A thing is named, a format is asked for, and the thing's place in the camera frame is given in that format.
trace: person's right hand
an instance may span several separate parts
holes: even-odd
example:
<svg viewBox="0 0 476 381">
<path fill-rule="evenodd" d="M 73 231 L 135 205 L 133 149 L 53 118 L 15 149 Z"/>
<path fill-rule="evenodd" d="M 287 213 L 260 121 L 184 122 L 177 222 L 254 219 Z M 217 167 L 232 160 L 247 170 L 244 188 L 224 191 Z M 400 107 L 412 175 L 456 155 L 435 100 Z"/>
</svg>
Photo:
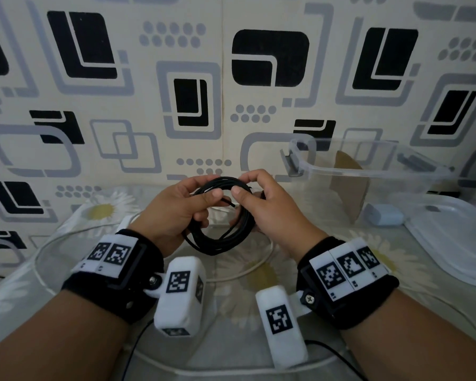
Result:
<svg viewBox="0 0 476 381">
<path fill-rule="evenodd" d="M 292 197 L 265 170 L 246 172 L 243 183 L 257 182 L 266 200 L 234 186 L 231 194 L 256 220 L 261 231 L 284 248 L 298 263 L 319 241 L 328 236 L 302 214 Z"/>
</svg>

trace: qr code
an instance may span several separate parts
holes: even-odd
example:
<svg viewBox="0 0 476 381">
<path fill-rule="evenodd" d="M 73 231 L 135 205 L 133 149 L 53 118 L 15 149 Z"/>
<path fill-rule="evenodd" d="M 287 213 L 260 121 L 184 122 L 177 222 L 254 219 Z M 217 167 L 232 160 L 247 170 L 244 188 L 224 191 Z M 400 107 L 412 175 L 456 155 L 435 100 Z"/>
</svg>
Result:
<svg viewBox="0 0 476 381">
<path fill-rule="evenodd" d="M 197 276 L 197 285 L 196 285 L 196 299 L 201 303 L 203 300 L 203 288 L 204 288 L 204 283 L 201 280 L 201 277 L 198 275 Z"/>
<path fill-rule="evenodd" d="M 87 259 L 91 261 L 100 261 L 104 253 L 108 251 L 110 245 L 111 243 L 109 242 L 97 243 L 97 246 L 95 246 L 95 249 L 93 249 Z"/>
<path fill-rule="evenodd" d="M 171 337 L 190 336 L 189 332 L 184 328 L 162 329 L 164 333 Z"/>
<path fill-rule="evenodd" d="M 111 246 L 111 250 L 109 250 L 106 258 L 104 258 L 104 262 L 113 263 L 114 265 L 121 266 L 125 262 L 127 255 L 129 255 L 130 251 L 132 250 L 131 246 L 119 245 L 114 243 Z"/>
<path fill-rule="evenodd" d="M 351 251 L 343 256 L 339 256 L 336 260 L 338 263 L 340 263 L 340 266 L 342 266 L 349 278 L 354 277 L 356 274 L 359 274 L 362 271 L 365 271 L 365 268 L 358 260 L 358 257 L 354 251 Z"/>
<path fill-rule="evenodd" d="M 365 265 L 369 269 L 372 269 L 375 266 L 381 264 L 381 262 L 379 262 L 374 253 L 368 248 L 368 246 L 362 247 L 361 249 L 357 250 L 357 252 L 361 257 L 361 260 L 365 262 Z"/>
<path fill-rule="evenodd" d="M 316 271 L 321 281 L 323 281 L 324 287 L 328 290 L 346 281 L 344 275 L 334 262 L 324 265 Z"/>
<path fill-rule="evenodd" d="M 268 309 L 267 317 L 273 334 L 284 332 L 293 327 L 291 318 L 289 318 L 289 314 L 287 313 L 286 305 Z"/>
<path fill-rule="evenodd" d="M 166 293 L 183 293 L 189 287 L 190 271 L 173 271 L 167 283 Z"/>
</svg>

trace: transparent storage box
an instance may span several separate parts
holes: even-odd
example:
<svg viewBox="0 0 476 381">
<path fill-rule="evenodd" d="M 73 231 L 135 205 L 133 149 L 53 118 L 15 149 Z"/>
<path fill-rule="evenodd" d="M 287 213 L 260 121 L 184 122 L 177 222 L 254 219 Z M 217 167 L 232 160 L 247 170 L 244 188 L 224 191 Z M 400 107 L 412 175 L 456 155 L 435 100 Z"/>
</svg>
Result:
<svg viewBox="0 0 476 381">
<path fill-rule="evenodd" d="M 291 140 L 284 164 L 297 201 L 340 224 L 366 224 L 361 211 L 366 204 L 405 206 L 453 177 L 410 147 L 383 140 Z"/>
</svg>

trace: person's left hand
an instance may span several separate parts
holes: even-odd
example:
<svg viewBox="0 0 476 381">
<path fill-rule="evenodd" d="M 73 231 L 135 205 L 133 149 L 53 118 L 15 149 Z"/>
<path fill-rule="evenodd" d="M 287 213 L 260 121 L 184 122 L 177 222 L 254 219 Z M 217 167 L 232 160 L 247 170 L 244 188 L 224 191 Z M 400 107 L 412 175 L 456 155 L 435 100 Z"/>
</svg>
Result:
<svg viewBox="0 0 476 381">
<path fill-rule="evenodd" d="M 207 209 L 211 206 L 228 206 L 221 199 L 227 198 L 230 201 L 230 198 L 224 197 L 220 188 L 200 195 L 190 195 L 198 187 L 218 177 L 194 176 L 169 186 L 127 228 L 150 239 L 164 257 L 170 256 L 182 244 L 182 231 L 187 228 L 192 217 L 202 223 L 202 228 L 206 228 L 209 224 Z"/>
</svg>

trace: wallpaper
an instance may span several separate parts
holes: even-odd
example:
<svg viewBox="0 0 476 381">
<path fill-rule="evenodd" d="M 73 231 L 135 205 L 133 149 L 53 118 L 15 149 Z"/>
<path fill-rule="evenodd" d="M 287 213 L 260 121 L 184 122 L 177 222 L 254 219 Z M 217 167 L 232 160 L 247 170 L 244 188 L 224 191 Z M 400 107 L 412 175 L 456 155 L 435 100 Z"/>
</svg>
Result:
<svg viewBox="0 0 476 381">
<path fill-rule="evenodd" d="M 0 0 L 0 273 L 105 187 L 288 184 L 299 134 L 476 187 L 476 0 Z"/>
</svg>

